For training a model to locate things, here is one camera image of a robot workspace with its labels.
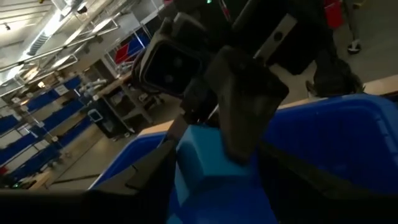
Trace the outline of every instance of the camera lens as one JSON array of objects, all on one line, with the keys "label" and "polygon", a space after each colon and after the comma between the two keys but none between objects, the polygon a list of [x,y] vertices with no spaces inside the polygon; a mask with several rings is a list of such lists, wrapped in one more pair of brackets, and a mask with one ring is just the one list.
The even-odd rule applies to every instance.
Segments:
[{"label": "camera lens", "polygon": [[152,56],[144,80],[168,94],[182,95],[193,76],[201,71],[201,61],[170,44],[161,44]]}]

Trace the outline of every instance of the blue object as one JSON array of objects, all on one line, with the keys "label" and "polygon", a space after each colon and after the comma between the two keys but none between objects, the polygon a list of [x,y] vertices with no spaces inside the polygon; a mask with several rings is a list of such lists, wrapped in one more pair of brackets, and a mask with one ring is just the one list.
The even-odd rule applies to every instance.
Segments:
[{"label": "blue object", "polygon": [[83,118],[75,127],[69,129],[58,142],[53,142],[45,149],[39,151],[36,155],[31,157],[23,165],[18,167],[14,172],[10,174],[11,177],[17,180],[27,177],[36,173],[42,168],[48,161],[56,159],[60,156],[59,150],[62,146],[66,146],[71,143],[80,133],[91,125],[91,120],[88,117]]},{"label": "blue object", "polygon": [[[31,127],[31,129],[29,130],[31,133],[19,138],[15,142],[11,143],[7,148],[0,150],[0,164],[8,161],[13,156],[24,150],[27,146],[33,145],[43,140],[43,137],[47,134],[47,131],[51,131],[53,128],[63,123],[78,110],[82,109],[82,107],[84,107],[84,105],[78,100],[71,101],[62,109],[54,112],[48,118],[44,119],[43,128],[40,128],[38,126]],[[65,136],[68,139],[74,139],[78,134],[80,134],[80,130],[81,129],[76,129],[76,133],[65,133]],[[63,145],[67,145],[70,142],[70,140],[67,139],[65,139],[65,141],[66,142],[62,143]]]},{"label": "blue object", "polygon": [[265,141],[380,194],[398,193],[398,109],[348,95],[279,110]]},{"label": "blue object", "polygon": [[[384,98],[368,95],[332,98],[279,110],[270,122],[264,139],[359,186],[382,194],[398,193],[397,115],[396,106]],[[163,137],[164,133],[159,133],[130,142],[91,187],[151,152]],[[267,197],[256,185],[230,184],[213,190],[193,198],[192,203],[183,207],[179,207],[174,190],[170,195],[168,222],[239,223],[239,217],[235,216],[240,213],[236,213],[238,209],[256,211],[251,206],[252,200],[259,198],[258,203],[262,203],[259,207],[267,207]],[[218,203],[223,201],[222,198],[227,201],[220,208]],[[251,215],[264,215],[256,218],[263,219],[264,223],[275,223],[271,210],[262,209],[261,212],[263,214],[254,212]],[[223,219],[226,216],[231,219],[226,221]]]},{"label": "blue object", "polygon": [[189,126],[178,143],[177,160],[175,187],[180,205],[190,195],[226,183],[249,182],[252,175],[249,166],[239,166],[226,157],[221,133],[215,128]]},{"label": "blue object", "polygon": [[14,117],[14,115],[5,116],[0,118],[0,134],[4,134],[11,128],[15,127],[19,121]]},{"label": "blue object", "polygon": [[[63,85],[68,90],[72,90],[74,88],[77,88],[80,85],[80,83],[81,83],[80,77],[75,77],[65,82]],[[28,107],[28,111],[32,113],[33,111],[38,110],[44,107],[45,105],[55,101],[59,97],[60,95],[54,89],[52,89],[49,90],[48,92],[39,95],[34,99],[29,100],[26,106]]]}]

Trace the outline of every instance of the blue bin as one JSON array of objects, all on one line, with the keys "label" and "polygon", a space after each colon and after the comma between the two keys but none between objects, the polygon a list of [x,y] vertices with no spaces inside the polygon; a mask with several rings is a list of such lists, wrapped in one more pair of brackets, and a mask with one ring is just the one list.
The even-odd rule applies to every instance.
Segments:
[{"label": "blue bin", "polygon": [[[398,109],[377,96],[350,95],[279,110],[264,139],[354,184],[398,193]],[[94,187],[155,149],[165,133],[131,141]],[[170,209],[175,206],[172,193]]]}]

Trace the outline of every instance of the table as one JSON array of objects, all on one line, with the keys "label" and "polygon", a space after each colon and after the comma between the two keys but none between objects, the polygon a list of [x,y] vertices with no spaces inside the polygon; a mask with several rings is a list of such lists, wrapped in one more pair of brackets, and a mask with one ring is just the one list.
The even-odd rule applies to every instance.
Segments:
[{"label": "table", "polygon": [[[379,80],[374,80],[371,82],[365,83],[365,93],[372,95],[387,95],[391,93],[398,92],[398,75],[393,75],[387,78],[382,78]],[[306,103],[311,103],[319,100],[324,100],[325,98],[306,98],[303,100],[299,100],[293,103],[288,103],[285,105],[281,105],[278,107],[279,109],[289,108],[292,106],[303,105]],[[167,131],[169,127],[172,125],[173,120],[168,121],[166,123],[158,124],[150,128],[146,128],[139,133],[139,136],[144,134],[154,134],[162,131]]]}]

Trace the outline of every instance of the wooden tabletop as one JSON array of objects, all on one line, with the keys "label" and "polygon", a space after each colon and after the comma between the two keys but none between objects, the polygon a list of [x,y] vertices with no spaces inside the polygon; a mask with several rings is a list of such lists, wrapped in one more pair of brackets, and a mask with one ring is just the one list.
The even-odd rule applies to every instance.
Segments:
[{"label": "wooden tabletop", "polygon": [[[391,77],[382,78],[379,80],[374,80],[368,83],[365,83],[365,93],[372,95],[386,95],[389,93],[393,93],[398,91],[398,75],[393,75]],[[303,105],[306,103],[311,103],[314,101],[324,100],[324,98],[306,98],[303,100],[299,100],[293,103],[288,103],[285,105],[281,105],[278,107],[279,109],[289,108],[292,106]],[[139,133],[139,136],[144,134],[154,134],[162,131],[167,131],[169,127],[172,125],[173,120],[168,121],[166,123],[158,124],[153,127],[142,130]]]},{"label": "wooden tabletop", "polygon": [[44,183],[47,180],[49,180],[50,177],[51,177],[51,172],[50,171],[45,171],[45,172],[43,172],[41,174],[37,174],[34,177],[28,177],[23,182],[27,183],[27,182],[36,181],[36,183],[34,183],[32,186],[29,187],[29,190],[37,190],[41,186],[43,186]]}]

